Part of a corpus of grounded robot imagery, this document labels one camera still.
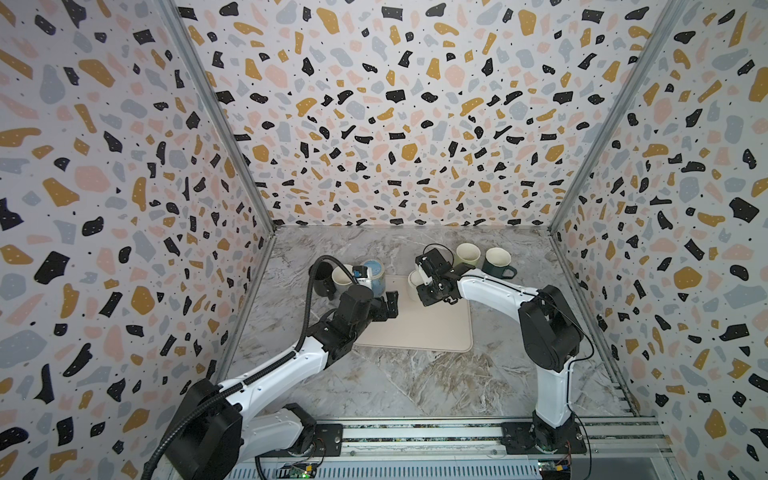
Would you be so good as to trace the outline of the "white cream mug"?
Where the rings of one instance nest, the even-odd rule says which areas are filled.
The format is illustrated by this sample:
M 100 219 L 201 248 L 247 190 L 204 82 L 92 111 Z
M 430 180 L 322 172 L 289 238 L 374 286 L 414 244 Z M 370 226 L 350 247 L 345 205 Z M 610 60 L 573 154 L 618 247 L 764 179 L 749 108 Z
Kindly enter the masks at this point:
M 418 269 L 414 269 L 408 275 L 408 296 L 413 302 L 421 302 L 418 287 L 423 284 L 423 279 Z

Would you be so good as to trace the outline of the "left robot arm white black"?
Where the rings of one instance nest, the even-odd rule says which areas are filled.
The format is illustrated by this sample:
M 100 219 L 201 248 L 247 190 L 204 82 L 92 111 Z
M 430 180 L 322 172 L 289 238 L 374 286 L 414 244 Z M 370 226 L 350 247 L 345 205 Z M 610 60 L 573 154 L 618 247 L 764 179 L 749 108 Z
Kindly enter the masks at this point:
M 396 291 L 376 297 L 370 288 L 353 285 L 296 346 L 246 374 L 192 385 L 146 462 L 143 478 L 151 478 L 160 458 L 183 479 L 223 479 L 248 457 L 273 451 L 303 455 L 312 443 L 315 420 L 296 404 L 271 415 L 264 408 L 343 358 L 371 323 L 396 318 L 398 302 Z

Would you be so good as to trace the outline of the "light green mug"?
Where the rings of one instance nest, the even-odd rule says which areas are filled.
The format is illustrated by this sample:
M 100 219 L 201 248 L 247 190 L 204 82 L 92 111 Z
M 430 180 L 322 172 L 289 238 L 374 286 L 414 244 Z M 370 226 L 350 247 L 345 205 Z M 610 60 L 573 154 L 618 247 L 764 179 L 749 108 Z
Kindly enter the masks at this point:
M 473 243 L 461 243 L 455 249 L 454 265 L 467 264 L 475 268 L 481 259 L 480 248 Z

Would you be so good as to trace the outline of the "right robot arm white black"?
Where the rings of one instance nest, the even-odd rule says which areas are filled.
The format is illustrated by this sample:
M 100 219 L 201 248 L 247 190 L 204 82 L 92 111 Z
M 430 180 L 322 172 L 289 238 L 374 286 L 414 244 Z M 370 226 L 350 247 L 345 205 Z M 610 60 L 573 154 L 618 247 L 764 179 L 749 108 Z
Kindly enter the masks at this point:
M 584 453 L 585 435 L 569 405 L 570 368 L 580 352 L 584 332 L 562 292 L 517 285 L 515 268 L 489 271 L 467 263 L 453 266 L 436 248 L 415 258 L 422 279 L 417 287 L 424 306 L 454 304 L 461 299 L 490 307 L 520 325 L 523 347 L 537 369 L 537 401 L 529 423 L 502 427 L 502 444 L 509 454 Z

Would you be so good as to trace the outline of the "dark green faceted mug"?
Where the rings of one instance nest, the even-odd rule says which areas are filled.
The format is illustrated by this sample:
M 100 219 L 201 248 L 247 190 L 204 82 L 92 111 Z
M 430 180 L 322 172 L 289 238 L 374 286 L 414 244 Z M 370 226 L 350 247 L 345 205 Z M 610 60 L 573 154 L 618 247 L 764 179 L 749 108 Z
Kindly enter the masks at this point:
M 495 278 L 512 280 L 517 276 L 517 269 L 512 265 L 511 253 L 500 247 L 489 248 L 485 252 L 481 270 Z

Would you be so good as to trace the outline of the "grey mug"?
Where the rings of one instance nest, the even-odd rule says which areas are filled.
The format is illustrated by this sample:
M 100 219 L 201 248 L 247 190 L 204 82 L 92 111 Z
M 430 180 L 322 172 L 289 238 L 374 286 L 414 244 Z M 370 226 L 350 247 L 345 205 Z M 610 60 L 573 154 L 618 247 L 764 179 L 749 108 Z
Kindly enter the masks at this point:
M 344 270 L 347 270 L 352 274 L 353 266 L 351 264 L 345 264 L 343 267 L 336 266 L 332 271 L 331 278 L 338 296 L 341 296 L 354 284 L 354 281 L 344 272 Z

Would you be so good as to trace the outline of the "black mug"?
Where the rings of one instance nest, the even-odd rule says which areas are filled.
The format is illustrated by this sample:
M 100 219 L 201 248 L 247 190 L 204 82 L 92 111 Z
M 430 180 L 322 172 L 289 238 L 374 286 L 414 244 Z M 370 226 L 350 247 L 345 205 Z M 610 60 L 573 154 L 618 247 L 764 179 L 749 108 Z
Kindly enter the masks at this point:
M 328 300 L 333 300 L 336 294 L 336 286 L 332 275 L 334 266 L 326 261 L 319 262 L 309 269 L 311 286 L 315 295 Z

